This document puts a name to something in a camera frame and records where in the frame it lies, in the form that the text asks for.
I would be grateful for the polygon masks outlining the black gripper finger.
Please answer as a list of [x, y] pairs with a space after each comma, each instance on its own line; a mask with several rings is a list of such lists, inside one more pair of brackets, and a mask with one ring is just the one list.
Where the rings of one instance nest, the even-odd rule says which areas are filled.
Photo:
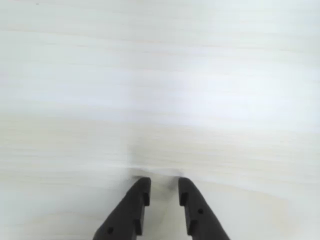
[[179, 205], [184, 207], [186, 231], [193, 240], [229, 240], [218, 218], [196, 185], [186, 177], [178, 179]]
[[135, 240], [143, 233], [145, 207], [150, 205], [151, 179], [138, 179], [95, 232], [94, 240]]

